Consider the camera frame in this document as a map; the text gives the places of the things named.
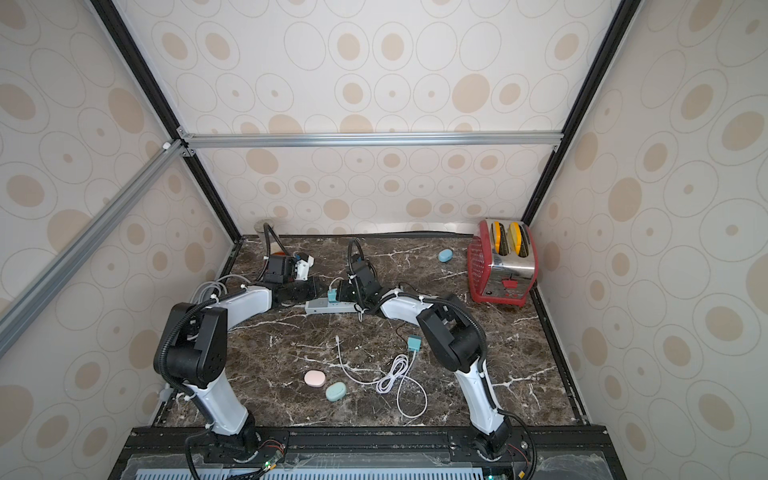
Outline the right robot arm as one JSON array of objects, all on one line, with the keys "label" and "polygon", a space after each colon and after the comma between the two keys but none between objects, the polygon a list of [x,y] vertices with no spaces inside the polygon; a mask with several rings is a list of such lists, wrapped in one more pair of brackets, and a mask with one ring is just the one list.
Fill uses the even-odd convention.
[{"label": "right robot arm", "polygon": [[528,429],[519,416],[502,409],[496,398],[487,369],[486,334],[468,307],[453,294],[437,297],[385,289],[356,238],[347,247],[346,271],[360,316],[378,314],[421,329],[438,363],[458,381],[476,431],[474,448],[484,459],[500,459],[512,436],[512,423],[524,433]]}]

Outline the pink earbud case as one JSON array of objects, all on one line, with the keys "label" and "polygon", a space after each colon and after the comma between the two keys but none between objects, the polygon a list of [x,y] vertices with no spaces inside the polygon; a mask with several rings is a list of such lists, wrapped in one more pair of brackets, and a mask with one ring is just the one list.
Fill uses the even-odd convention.
[{"label": "pink earbud case", "polygon": [[326,383],[326,375],[320,370],[309,370],[304,375],[304,382],[309,387],[320,388]]}]

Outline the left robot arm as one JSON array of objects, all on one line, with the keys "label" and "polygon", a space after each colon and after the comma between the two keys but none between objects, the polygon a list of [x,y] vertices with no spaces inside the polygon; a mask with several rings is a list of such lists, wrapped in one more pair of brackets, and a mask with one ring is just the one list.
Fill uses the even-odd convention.
[{"label": "left robot arm", "polygon": [[226,275],[202,289],[207,296],[174,305],[153,359],[155,372],[203,415],[214,444],[242,455],[254,453],[261,437],[226,376],[228,333],[257,315],[312,300],[321,289],[310,275],[313,256],[287,249],[269,224],[263,236],[256,278]]}]

